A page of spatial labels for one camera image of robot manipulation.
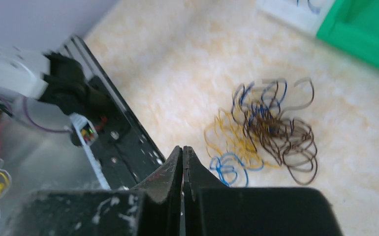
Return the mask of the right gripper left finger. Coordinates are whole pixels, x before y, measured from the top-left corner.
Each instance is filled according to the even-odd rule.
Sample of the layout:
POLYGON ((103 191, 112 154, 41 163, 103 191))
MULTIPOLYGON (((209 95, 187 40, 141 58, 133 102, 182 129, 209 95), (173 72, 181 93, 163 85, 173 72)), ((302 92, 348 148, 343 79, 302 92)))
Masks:
POLYGON ((130 190, 39 190, 8 217, 3 236, 177 236, 183 150, 130 190))

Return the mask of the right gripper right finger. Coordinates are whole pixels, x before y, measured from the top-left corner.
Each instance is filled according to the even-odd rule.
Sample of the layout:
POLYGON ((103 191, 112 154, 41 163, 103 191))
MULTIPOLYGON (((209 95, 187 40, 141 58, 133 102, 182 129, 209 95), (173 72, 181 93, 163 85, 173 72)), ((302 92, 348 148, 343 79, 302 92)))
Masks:
POLYGON ((188 236, 340 236, 328 200, 308 187, 228 187, 183 148, 188 236))

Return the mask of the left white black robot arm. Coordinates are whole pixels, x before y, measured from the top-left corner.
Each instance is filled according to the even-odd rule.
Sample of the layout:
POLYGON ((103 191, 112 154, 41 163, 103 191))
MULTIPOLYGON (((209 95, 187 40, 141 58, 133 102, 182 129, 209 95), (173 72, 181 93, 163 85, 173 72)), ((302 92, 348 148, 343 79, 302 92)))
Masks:
POLYGON ((87 85, 76 60, 56 52, 0 46, 0 98, 14 101, 20 96, 87 118, 105 116, 115 106, 108 95, 87 85))

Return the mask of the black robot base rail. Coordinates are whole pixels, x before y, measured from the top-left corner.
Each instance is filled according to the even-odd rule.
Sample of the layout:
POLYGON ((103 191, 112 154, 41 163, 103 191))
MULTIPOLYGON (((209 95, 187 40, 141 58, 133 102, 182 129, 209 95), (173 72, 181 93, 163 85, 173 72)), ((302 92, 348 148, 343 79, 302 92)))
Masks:
POLYGON ((134 187, 160 167, 166 158, 82 38, 72 35, 58 52, 78 61, 87 84, 116 104, 116 109, 105 115, 107 121, 91 150, 111 189, 134 187))

